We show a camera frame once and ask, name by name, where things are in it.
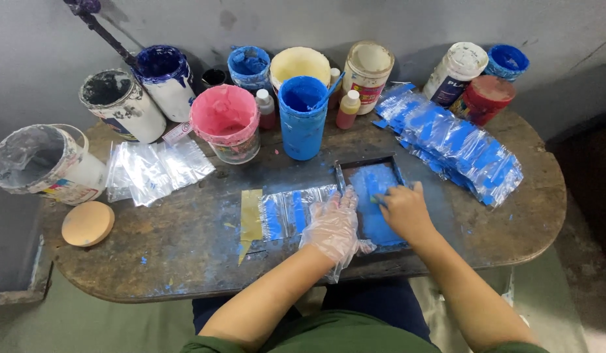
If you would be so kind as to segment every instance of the red paint container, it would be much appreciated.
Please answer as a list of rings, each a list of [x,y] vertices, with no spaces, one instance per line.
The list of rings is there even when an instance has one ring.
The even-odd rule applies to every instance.
[[[484,126],[516,95],[514,86],[497,76],[478,76],[449,108],[456,117]]]

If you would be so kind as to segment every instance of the worn table surface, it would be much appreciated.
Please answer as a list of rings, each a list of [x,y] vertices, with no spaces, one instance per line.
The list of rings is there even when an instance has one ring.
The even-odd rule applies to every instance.
[[[525,178],[495,210],[451,181],[440,180],[401,148],[391,132],[373,126],[373,119],[373,114],[358,117],[350,130],[342,131],[335,127],[335,112],[330,112],[321,151],[305,162],[285,154],[279,131],[262,133],[259,154],[242,165],[222,163],[200,142],[216,172],[173,192],[157,207],[136,208],[132,200],[110,204],[115,225],[103,242],[89,248],[68,245],[61,237],[63,218],[72,207],[45,200],[43,235],[52,259],[72,284],[109,301],[143,303],[235,293],[294,253],[299,243],[298,237],[255,241],[238,266],[241,190],[263,189],[268,194],[333,184],[334,161],[390,151],[396,152],[406,180],[424,182],[434,225],[473,268],[529,261],[558,235],[566,209],[560,167],[534,129],[513,111],[503,110],[486,129],[516,155]],[[108,159],[111,141],[121,141],[102,123],[86,135],[90,152],[102,161]],[[99,201],[105,202],[106,196]],[[425,274],[417,256],[402,250],[354,258],[340,281]]]

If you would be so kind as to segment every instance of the stack of plastic bags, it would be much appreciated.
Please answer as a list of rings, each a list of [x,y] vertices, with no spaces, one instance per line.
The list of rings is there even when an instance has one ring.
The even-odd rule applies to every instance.
[[[497,207],[514,191],[523,174],[516,157],[488,132],[457,119],[413,85],[393,87],[375,110],[400,135],[401,145],[423,160],[432,171],[465,187],[485,205]]]
[[[109,202],[132,198],[135,206],[147,207],[216,169],[187,136],[173,146],[127,142],[112,146],[107,167]]]

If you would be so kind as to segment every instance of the gloved hand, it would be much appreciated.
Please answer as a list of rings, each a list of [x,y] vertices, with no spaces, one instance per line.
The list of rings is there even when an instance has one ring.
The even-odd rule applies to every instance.
[[[340,272],[346,268],[358,250],[374,251],[377,246],[370,241],[357,239],[357,194],[349,185],[344,196],[333,193],[325,204],[316,202],[310,206],[312,222],[303,229],[299,249],[311,244],[333,260],[336,267],[326,276],[330,283],[337,283]]]

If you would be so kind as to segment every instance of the paint-stained lid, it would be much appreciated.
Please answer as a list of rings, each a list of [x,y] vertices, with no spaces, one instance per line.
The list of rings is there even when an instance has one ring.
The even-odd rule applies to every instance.
[[[113,228],[113,210],[98,201],[89,201],[72,209],[63,220],[63,239],[75,246],[92,246],[100,243]]]

